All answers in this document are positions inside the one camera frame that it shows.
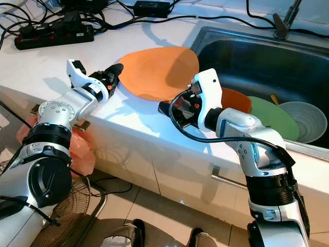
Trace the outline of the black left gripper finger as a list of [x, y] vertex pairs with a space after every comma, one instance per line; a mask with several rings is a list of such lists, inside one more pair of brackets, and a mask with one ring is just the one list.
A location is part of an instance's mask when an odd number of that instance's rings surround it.
[[124, 65], [121, 63], [113, 64], [106, 68], [105, 73], [108, 77], [108, 83], [117, 83], [118, 76], [124, 70]]

